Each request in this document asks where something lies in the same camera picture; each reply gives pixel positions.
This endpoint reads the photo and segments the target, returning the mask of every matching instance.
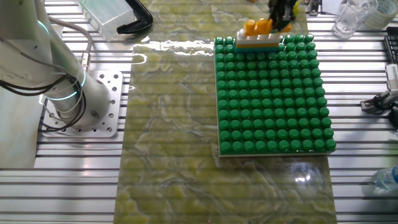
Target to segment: water bottle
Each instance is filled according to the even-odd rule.
[[[398,189],[398,166],[379,170],[373,176],[376,187],[386,191]]]

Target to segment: metal rail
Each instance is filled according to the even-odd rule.
[[[119,136],[115,142],[40,138],[35,169],[0,171],[0,223],[112,223],[133,43],[105,42],[75,1],[46,1],[46,9],[51,16],[93,34],[92,70],[122,71]],[[373,173],[398,164],[396,128],[386,115],[365,114],[359,107],[361,100],[386,90],[387,58],[382,46],[386,32],[362,29],[349,40],[340,40],[331,33],[335,19],[309,17],[308,28],[315,34],[338,142],[336,152],[328,157],[337,220],[347,224],[398,223],[397,198],[369,193]],[[398,19],[392,25],[398,26]],[[86,47],[86,39],[74,30],[65,28],[63,40],[76,55]]]

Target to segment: green stud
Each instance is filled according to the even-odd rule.
[[[298,138],[300,138],[300,133],[299,133],[299,131],[297,131],[296,129],[291,129],[291,130],[289,131],[289,137],[290,137],[291,139],[298,139]]]
[[[274,98],[280,98],[282,96],[282,91],[278,88],[272,90],[272,96]]]
[[[248,119],[248,118],[251,117],[251,113],[250,113],[249,110],[244,109],[244,110],[242,110],[242,112],[241,112],[241,116],[242,116],[242,118],[244,118],[244,119]]]
[[[264,125],[266,126],[267,129],[273,129],[275,127],[275,121],[272,119],[266,119]]]
[[[318,106],[324,107],[328,103],[328,100],[325,97],[319,97],[318,98]]]
[[[325,150],[325,143],[321,139],[315,140],[315,142],[313,142],[313,146],[316,151]]]
[[[331,126],[331,119],[330,118],[323,118],[321,121],[322,127],[329,128]]]
[[[324,118],[327,117],[329,115],[329,109],[326,107],[322,107],[319,109],[319,115]]]
[[[266,90],[266,89],[261,90],[261,96],[264,97],[264,98],[269,98],[271,96],[271,91]]]
[[[292,82],[287,78],[283,79],[280,84],[282,85],[283,88],[289,88],[292,86]]]
[[[220,112],[218,112],[218,119],[220,120],[224,120],[224,119],[228,119],[229,118],[229,113],[226,110],[221,110]]]
[[[277,51],[278,51],[278,52],[283,52],[284,50],[285,50],[285,45],[282,44],[282,43],[279,43],[278,48],[277,48]]]
[[[234,39],[231,36],[225,38],[225,44],[233,44]]]
[[[286,88],[282,92],[283,96],[288,98],[293,96],[293,91],[290,88]]]
[[[262,106],[264,108],[271,108],[272,107],[272,101],[270,99],[263,99],[262,100]]]
[[[237,130],[241,128],[241,123],[238,120],[233,120],[231,121],[231,128]]]
[[[228,82],[228,87],[230,89],[236,89],[238,87],[238,84],[236,83],[236,81],[231,80],[231,81]]]
[[[275,122],[278,128],[286,128],[286,121],[284,119],[278,119]]]
[[[313,144],[311,142],[311,140],[304,140],[303,141],[303,145],[302,145],[302,149],[306,152],[312,150]]]
[[[311,69],[318,68],[318,66],[319,66],[319,61],[317,59],[312,59],[310,61],[310,68]]]
[[[277,117],[277,118],[283,118],[285,116],[285,111],[280,108],[277,108],[274,111],[274,114],[275,114],[275,117]]]
[[[272,118],[274,117],[274,112],[271,109],[265,109],[262,115],[264,115],[265,118]]]
[[[242,108],[249,108],[250,107],[250,101],[249,100],[241,100],[241,107]]]
[[[228,45],[225,47],[225,52],[227,52],[227,53],[233,53],[233,52],[234,52],[234,46],[233,46],[232,44],[228,44]]]
[[[295,100],[296,106],[297,107],[304,107],[305,106],[305,100],[303,98],[297,98]]]
[[[258,68],[259,68],[260,70],[266,69],[266,68],[267,68],[267,62],[259,62],[259,63],[257,64],[257,66],[258,66]]]
[[[241,117],[241,113],[238,110],[231,110],[231,112],[229,112],[229,116],[232,119],[239,119]]]
[[[261,80],[260,81],[261,88],[269,88],[269,81],[268,80]]]
[[[287,54],[287,60],[292,61],[295,60],[297,58],[297,53],[294,51],[291,51]]]
[[[224,62],[224,55],[221,53],[216,54],[216,62]]]
[[[295,88],[293,91],[293,94],[295,97],[303,97],[304,96],[304,91],[302,88]]]
[[[236,78],[236,73],[234,71],[229,71],[226,76],[229,80],[234,80]]]
[[[246,119],[244,121],[242,121],[242,127],[244,129],[251,129],[252,128],[252,123],[250,120]]]
[[[237,109],[239,107],[239,102],[237,100],[229,101],[229,107],[231,109]]]
[[[259,87],[259,82],[257,80],[250,80],[249,86],[250,88],[258,88]]]
[[[224,38],[223,37],[216,37],[216,39],[214,40],[214,44],[215,45],[224,44]]]
[[[290,118],[287,120],[287,126],[290,128],[297,128],[298,122],[296,119]]]
[[[231,139],[231,135],[228,131],[222,131],[220,133],[220,140],[221,141],[228,141]]]
[[[255,119],[253,121],[253,126],[257,129],[264,127],[264,123],[260,119]]]
[[[263,141],[256,142],[256,150],[257,151],[266,151],[267,145]]]
[[[277,70],[271,70],[271,71],[269,72],[269,76],[270,76],[271,78],[278,78],[278,77],[279,77],[279,72],[278,72]]]
[[[281,99],[279,99],[279,98],[274,99],[274,101],[272,102],[272,104],[273,104],[276,108],[281,108],[281,107],[284,106],[284,102],[283,102]]]
[[[331,128],[326,128],[325,130],[323,130],[323,135],[327,139],[332,138],[334,134],[335,133],[333,132],[333,130]]]
[[[299,78],[295,78],[295,79],[293,79],[293,81],[292,81],[292,85],[293,85],[293,87],[296,87],[296,88],[298,88],[298,87],[301,87],[302,86],[302,81],[301,81],[301,79],[299,79]]]
[[[236,64],[236,68],[240,71],[240,70],[244,70],[246,68],[246,64],[244,62],[238,62]]]
[[[268,72],[265,71],[265,70],[260,70],[259,77],[260,78],[267,78],[268,77]]]
[[[275,152],[276,150],[278,150],[278,144],[275,141],[269,141],[267,143],[267,148],[268,151]]]
[[[276,61],[274,61],[274,60],[270,61],[270,62],[268,62],[268,67],[269,67],[270,70],[277,69],[278,68],[278,63]]]
[[[217,45],[216,46],[216,54],[222,54],[222,53],[224,53],[224,46],[222,46],[221,44]]]
[[[234,150],[235,152],[241,152],[241,151],[243,151],[243,144],[240,143],[240,142],[234,142],[234,143],[232,144],[232,148],[233,148],[233,150]]]
[[[233,131],[232,139],[234,139],[235,141],[240,141],[242,139],[242,133],[240,131]]]
[[[317,100],[314,97],[307,98],[307,106],[308,107],[317,106]]]
[[[303,42],[297,43],[296,48],[294,49],[296,52],[299,52],[301,50],[305,50],[305,44]]]
[[[289,145],[289,143],[286,140],[282,140],[282,141],[279,142],[278,150],[280,152],[285,152],[285,151],[288,151],[289,149],[290,149],[290,145]]]
[[[220,149],[221,152],[230,152],[230,151],[232,151],[232,146],[231,146],[231,144],[229,142],[221,143],[220,148],[221,148]]]
[[[292,152],[298,152],[301,150],[301,142],[299,140],[293,140],[290,143],[290,150]]]
[[[291,51],[293,51],[294,48],[296,48],[296,45],[295,45],[294,43],[287,43],[287,44],[286,44],[286,51],[287,51],[288,53],[290,53]]]
[[[297,69],[299,67],[299,62],[298,61],[296,61],[296,60],[291,60],[290,62],[289,62],[289,68],[290,69]]]
[[[277,136],[280,140],[283,140],[283,139],[287,139],[288,134],[287,134],[286,130],[281,129],[278,131]]]
[[[301,138],[309,139],[309,138],[311,138],[311,131],[308,129],[303,129],[303,130],[301,130],[300,135],[301,135]]]
[[[262,118],[262,112],[259,109],[254,109],[252,111],[253,118]]]
[[[276,137],[276,132],[274,130],[268,130],[266,136],[268,140],[273,140]]]
[[[290,76],[292,78],[300,78],[300,71],[298,69],[294,68],[290,71]]]
[[[257,72],[254,71],[254,70],[249,71],[249,72],[248,72],[248,77],[249,77],[250,79],[255,79],[255,78],[257,78]]]
[[[315,95],[315,90],[314,90],[313,88],[308,87],[308,88],[306,88],[306,89],[304,90],[304,95],[305,95],[306,97],[314,96],[314,95]]]
[[[236,60],[237,61],[242,62],[244,59],[245,59],[244,54],[242,54],[242,53],[236,54]]]
[[[312,42],[313,41],[313,35],[312,34],[307,34],[304,37],[304,42],[308,43],[308,42]]]
[[[267,60],[268,61],[275,61],[276,60],[276,53],[275,52],[270,52],[267,54]]]
[[[287,108],[286,109],[286,117],[288,118],[294,118],[296,117],[296,111],[293,108]]]
[[[249,130],[245,130],[243,132],[243,138],[246,140],[252,140],[254,138],[253,132],[251,132]]]
[[[228,102],[226,100],[220,100],[217,105],[219,110],[223,110],[228,107]]]
[[[311,50],[315,50],[315,43],[314,42],[307,43],[306,46],[305,46],[305,50],[307,52],[309,52]]]
[[[310,108],[310,109],[308,109],[308,115],[309,115],[311,118],[316,118],[316,117],[318,116],[318,109],[316,109],[316,108]]]
[[[318,53],[317,53],[316,51],[310,50],[310,51],[308,52],[307,58],[308,58],[309,60],[312,60],[312,59],[317,59],[317,56],[318,56]]]
[[[247,78],[248,76],[246,75],[245,71],[239,71],[238,72],[238,79],[240,80],[244,80],[245,78]]]
[[[258,61],[262,61],[262,60],[265,60],[266,59],[266,55],[264,54],[264,53],[258,53],[257,55],[256,55],[256,57],[257,57],[257,60]]]
[[[304,60],[304,59],[307,59],[307,53],[306,53],[306,51],[304,51],[304,50],[299,51],[299,52],[297,53],[296,60]]]
[[[319,70],[319,68],[314,68],[314,69],[311,71],[311,74],[312,74],[312,77],[313,77],[313,78],[318,78],[318,77],[321,76],[321,70]]]
[[[241,90],[239,91],[239,97],[242,99],[249,98],[249,92],[247,90]]]
[[[240,89],[247,89],[247,88],[249,88],[249,84],[247,83],[246,80],[241,80],[241,81],[239,81],[238,86],[239,86]]]
[[[228,121],[220,121],[220,123],[218,123],[218,127],[220,128],[220,130],[228,130],[229,129],[229,122]]]
[[[319,129],[319,128],[315,128],[314,130],[312,130],[312,136],[315,138],[315,139],[320,139],[320,138],[322,138],[322,131],[321,131],[321,129]]]
[[[326,148],[330,151],[333,151],[336,149],[336,142],[333,139],[328,139],[326,141]]]
[[[295,43],[299,43],[299,42],[303,42],[304,41],[304,35],[303,34],[297,34],[294,37],[294,42]]]
[[[256,69],[256,63],[255,62],[248,62],[248,69],[249,70]]]
[[[298,121],[300,128],[309,128],[310,122],[306,118],[302,118]]]
[[[231,90],[228,93],[228,96],[229,96],[230,99],[237,99],[238,95],[239,95],[238,91],[236,91],[236,90]]]
[[[226,99],[226,97],[227,97],[227,92],[225,91],[225,90],[221,90],[221,91],[219,91],[218,93],[217,93],[217,97],[218,97],[218,99],[220,99],[220,100],[225,100]]]
[[[252,152],[252,151],[254,151],[255,148],[256,147],[254,146],[253,142],[251,142],[251,141],[247,141],[244,143],[244,150],[246,152]]]
[[[258,99],[254,99],[251,101],[251,106],[253,108],[260,108],[261,107],[261,101],[259,101]]]
[[[258,91],[258,90],[251,90],[250,96],[251,96],[251,98],[256,99],[256,98],[259,98],[261,96],[261,94],[260,94],[260,91]]]
[[[225,78],[226,78],[225,72],[223,72],[223,71],[217,72],[216,78],[217,78],[217,81],[225,80]]]

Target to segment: lego brick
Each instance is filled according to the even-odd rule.
[[[238,53],[242,49],[232,37],[215,39],[220,157],[335,150],[312,40],[312,35],[287,35],[278,53]]]

